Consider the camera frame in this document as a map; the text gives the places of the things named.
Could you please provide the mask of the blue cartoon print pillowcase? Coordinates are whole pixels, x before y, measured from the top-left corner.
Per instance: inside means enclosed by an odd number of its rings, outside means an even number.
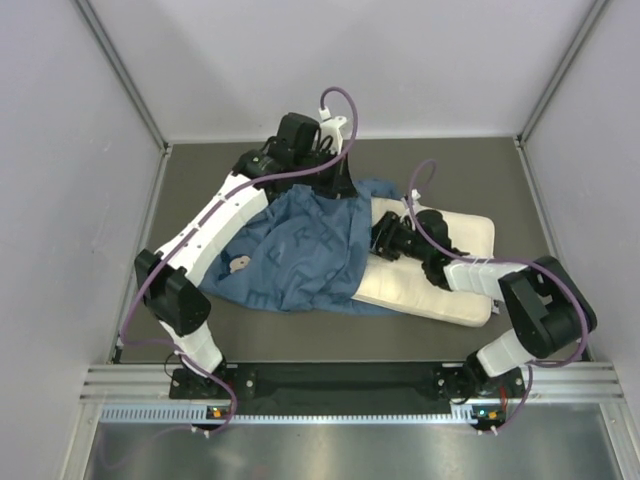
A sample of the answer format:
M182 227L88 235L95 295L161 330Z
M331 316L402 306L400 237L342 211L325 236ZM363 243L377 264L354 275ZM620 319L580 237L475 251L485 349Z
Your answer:
M200 290L271 312L387 314L354 298L370 252L375 197L400 195L393 183L377 179L357 182L355 197L344 199L294 186L234 236L209 266Z

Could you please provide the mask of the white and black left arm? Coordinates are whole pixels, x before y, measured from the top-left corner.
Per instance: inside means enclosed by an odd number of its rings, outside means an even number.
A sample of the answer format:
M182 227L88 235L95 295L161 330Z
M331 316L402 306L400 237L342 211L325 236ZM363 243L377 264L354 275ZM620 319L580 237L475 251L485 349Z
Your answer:
M135 258L144 306L205 396L220 394L227 382L224 356L207 323L211 304L199 289L210 265L253 217L296 184L328 198L355 193L344 147L348 120L326 108L319 114L286 114L277 133L239 157L218 192L173 239Z

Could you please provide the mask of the cream white pillow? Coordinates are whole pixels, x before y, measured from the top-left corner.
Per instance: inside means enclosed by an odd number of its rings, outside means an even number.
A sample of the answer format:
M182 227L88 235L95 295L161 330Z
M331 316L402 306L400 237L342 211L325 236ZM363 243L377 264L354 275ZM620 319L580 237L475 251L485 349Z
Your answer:
M491 219L437 211L442 213L448 224L452 245L462 254L480 258L493 255L495 226ZM493 305L491 298L451 292L433 285L425 275L422 263L404 255L389 261L371 254L353 298L367 306L384 307L467 327L481 327L489 320Z

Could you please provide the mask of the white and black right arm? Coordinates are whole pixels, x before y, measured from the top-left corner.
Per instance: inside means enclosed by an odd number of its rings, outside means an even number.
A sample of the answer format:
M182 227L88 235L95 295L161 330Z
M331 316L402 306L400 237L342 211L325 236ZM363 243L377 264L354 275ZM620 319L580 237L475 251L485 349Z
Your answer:
M444 216L432 209L386 212L373 226L371 251L388 262L418 261L421 277L442 292L478 294L504 304L511 328L471 353L458 397L487 396L504 374L538 363L571 343L585 345L597 316L559 260L499 262L455 248Z

